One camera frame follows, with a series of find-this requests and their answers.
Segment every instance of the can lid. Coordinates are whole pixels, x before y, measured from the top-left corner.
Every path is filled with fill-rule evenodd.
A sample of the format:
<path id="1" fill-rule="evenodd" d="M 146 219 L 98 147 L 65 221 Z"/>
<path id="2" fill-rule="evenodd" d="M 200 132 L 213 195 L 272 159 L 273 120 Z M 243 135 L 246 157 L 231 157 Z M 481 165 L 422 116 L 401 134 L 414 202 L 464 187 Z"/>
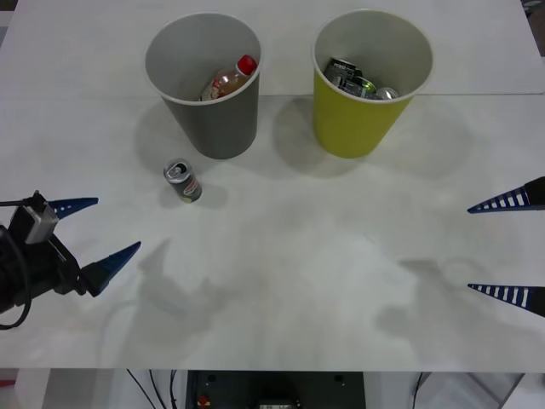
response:
<path id="1" fill-rule="evenodd" d="M 182 183 L 189 177 L 189 166 L 181 159 L 168 162 L 163 168 L 163 175 L 170 183 Z"/>
<path id="2" fill-rule="evenodd" d="M 251 75 L 257 68 L 257 63 L 251 56 L 243 55 L 242 58 L 238 60 L 237 67 L 244 75 Z"/>

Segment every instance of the black cable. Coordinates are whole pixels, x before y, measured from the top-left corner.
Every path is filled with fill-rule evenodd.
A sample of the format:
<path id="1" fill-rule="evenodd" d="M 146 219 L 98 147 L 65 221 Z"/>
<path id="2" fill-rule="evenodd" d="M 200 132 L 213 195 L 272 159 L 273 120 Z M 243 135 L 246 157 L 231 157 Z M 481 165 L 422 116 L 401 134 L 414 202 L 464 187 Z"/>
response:
<path id="1" fill-rule="evenodd" d="M 176 405 L 176 398 L 174 397 L 174 391 L 172 390 L 174 385 L 174 378 L 176 376 L 177 370 L 170 371 L 170 403 L 172 404 L 172 409 L 178 409 Z"/>
<path id="2" fill-rule="evenodd" d="M 161 404 L 163 409 L 167 409 L 167 406 L 164 405 L 161 394 L 159 394 L 159 391 L 157 390 L 157 386 L 155 386 L 155 379 L 153 379 L 153 372 L 151 369 L 149 369 L 148 371 L 150 372 L 150 379 L 152 380 L 152 385 L 153 385 L 153 390 L 155 390 L 155 395 L 157 395 L 157 398 L 159 399 L 159 403 Z"/>
<path id="3" fill-rule="evenodd" d="M 25 322 L 26 317 L 28 316 L 28 313 L 30 313 L 31 311 L 31 305 L 32 305 L 31 277 L 30 277 L 30 272 L 28 269 L 28 264 L 26 264 L 25 258 L 23 257 L 23 253 L 21 252 L 19 246 L 15 243 L 15 240 L 13 240 L 13 238 L 11 237 L 11 234 L 9 233 L 8 229 L 5 228 L 4 226 L 0 226 L 0 234 L 2 234 L 6 238 L 6 241 L 11 247 L 11 250 L 15 254 L 15 258 L 17 258 L 20 271 L 23 275 L 23 282 L 25 284 L 25 306 L 23 307 L 23 312 L 20 313 L 19 319 L 16 320 L 13 324 L 0 325 L 0 331 L 6 331 L 6 330 L 11 330 L 12 328 L 16 328 L 19 325 L 21 325 L 23 322 Z"/>
<path id="4" fill-rule="evenodd" d="M 138 387 L 140 388 L 140 390 L 142 391 L 142 394 L 144 394 L 147 398 L 147 401 L 150 402 L 150 405 L 152 405 L 152 408 L 153 409 L 157 409 L 155 407 L 155 405 L 153 405 L 153 402 L 152 400 L 150 399 L 150 397 L 147 395 L 146 391 L 144 390 L 144 388 L 142 388 L 142 385 L 140 385 L 140 382 L 138 382 L 138 379 L 135 378 L 135 376 L 133 375 L 133 372 L 131 372 L 129 369 L 127 370 L 127 372 L 129 373 L 130 377 L 133 378 L 133 380 L 136 382 L 136 384 L 138 385 Z"/>
<path id="5" fill-rule="evenodd" d="M 415 397 L 412 400 L 412 409 L 415 409 L 416 405 L 416 394 L 418 393 L 418 389 L 420 388 L 420 381 L 422 380 L 422 375 L 424 372 L 420 372 L 420 376 L 418 377 L 418 380 L 416 381 L 416 387 L 415 387 Z"/>

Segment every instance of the white table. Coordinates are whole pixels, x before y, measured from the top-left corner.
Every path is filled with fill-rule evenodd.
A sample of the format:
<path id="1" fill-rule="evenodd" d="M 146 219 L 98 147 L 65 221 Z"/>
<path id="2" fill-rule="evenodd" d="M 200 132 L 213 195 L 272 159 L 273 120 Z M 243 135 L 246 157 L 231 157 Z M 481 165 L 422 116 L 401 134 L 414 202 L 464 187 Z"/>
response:
<path id="1" fill-rule="evenodd" d="M 143 58 L 160 27 L 219 11 L 261 39 L 263 95 L 312 93 L 313 36 L 361 8 L 422 27 L 436 53 L 424 94 L 541 94 L 545 71 L 519 0 L 20 0 L 0 53 L 2 97 L 154 96 Z"/>
<path id="2" fill-rule="evenodd" d="M 544 174 L 545 97 L 416 97 L 360 160 L 317 146 L 309 97 L 260 104 L 215 161 L 156 97 L 0 101 L 2 199 L 98 196 L 57 228 L 82 265 L 142 240 L 99 298 L 37 298 L 0 367 L 543 372 L 543 318 L 466 284 L 545 285 L 545 212 L 466 208 Z"/>

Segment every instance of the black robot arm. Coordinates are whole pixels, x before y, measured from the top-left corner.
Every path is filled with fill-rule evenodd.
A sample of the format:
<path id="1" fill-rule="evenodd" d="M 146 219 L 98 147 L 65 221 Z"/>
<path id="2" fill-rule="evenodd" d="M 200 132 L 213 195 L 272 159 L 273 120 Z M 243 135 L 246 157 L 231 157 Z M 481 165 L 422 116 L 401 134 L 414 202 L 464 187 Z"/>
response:
<path id="1" fill-rule="evenodd" d="M 36 191 L 28 199 L 2 202 L 18 206 L 9 228 L 0 225 L 0 314 L 24 305 L 19 319 L 0 330 L 15 328 L 28 315 L 32 299 L 48 291 L 75 291 L 97 297 L 141 243 L 80 268 L 76 258 L 53 234 L 59 220 L 94 205 L 96 198 L 46 201 Z"/>

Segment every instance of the soda can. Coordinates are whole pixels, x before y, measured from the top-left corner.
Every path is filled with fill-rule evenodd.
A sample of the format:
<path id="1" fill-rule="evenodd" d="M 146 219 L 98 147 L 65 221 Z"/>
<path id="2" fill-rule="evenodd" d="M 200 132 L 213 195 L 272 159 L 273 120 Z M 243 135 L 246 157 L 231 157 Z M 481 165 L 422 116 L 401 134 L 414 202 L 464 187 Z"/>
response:
<path id="1" fill-rule="evenodd" d="M 356 66 L 348 61 L 332 58 L 324 70 L 325 77 L 333 83 L 336 78 L 351 79 Z"/>
<path id="2" fill-rule="evenodd" d="M 347 94 L 354 95 L 359 98 L 361 98 L 365 92 L 364 87 L 361 87 L 360 85 L 353 83 L 352 81 L 349 81 L 347 79 L 342 79 L 341 81 L 339 81 L 337 88 L 346 92 Z"/>
<path id="3" fill-rule="evenodd" d="M 171 160 L 164 166 L 163 175 L 184 202 L 191 203 L 201 197 L 203 188 L 186 160 Z"/>
<path id="4" fill-rule="evenodd" d="M 354 78 L 352 78 L 352 82 L 356 83 L 357 85 L 359 85 L 360 87 L 362 87 L 363 89 L 365 89 L 366 91 L 370 93 L 375 94 L 376 92 L 376 86 L 369 79 L 365 79 L 361 75 L 354 76 Z"/>
<path id="5" fill-rule="evenodd" d="M 382 87 L 376 91 L 376 94 L 381 97 L 383 100 L 394 100 L 399 98 L 399 94 L 395 89 Z"/>

